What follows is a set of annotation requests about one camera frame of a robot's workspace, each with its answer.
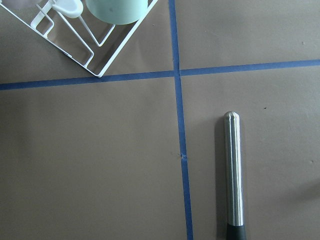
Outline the mint green cup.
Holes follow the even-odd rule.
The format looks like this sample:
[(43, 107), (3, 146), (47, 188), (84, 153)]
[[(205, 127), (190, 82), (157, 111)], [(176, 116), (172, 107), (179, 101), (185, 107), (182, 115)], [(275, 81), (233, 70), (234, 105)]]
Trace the mint green cup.
[(88, 10), (99, 20), (113, 25), (127, 25), (147, 12), (147, 0), (86, 0)]

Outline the grey white cup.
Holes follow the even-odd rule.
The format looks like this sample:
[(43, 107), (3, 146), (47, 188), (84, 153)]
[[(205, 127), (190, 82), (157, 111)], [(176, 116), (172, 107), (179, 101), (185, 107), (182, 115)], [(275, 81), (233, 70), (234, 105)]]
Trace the grey white cup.
[(81, 0), (54, 0), (52, 8), (68, 18), (78, 18), (84, 10)]

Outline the steel muddler black tip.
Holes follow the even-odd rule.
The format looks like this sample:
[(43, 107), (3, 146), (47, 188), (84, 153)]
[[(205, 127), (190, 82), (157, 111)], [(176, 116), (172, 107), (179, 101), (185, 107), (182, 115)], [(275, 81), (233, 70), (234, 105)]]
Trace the steel muddler black tip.
[(240, 116), (234, 111), (224, 114), (224, 146), (226, 167), (227, 240), (246, 240), (244, 218), (241, 124)]

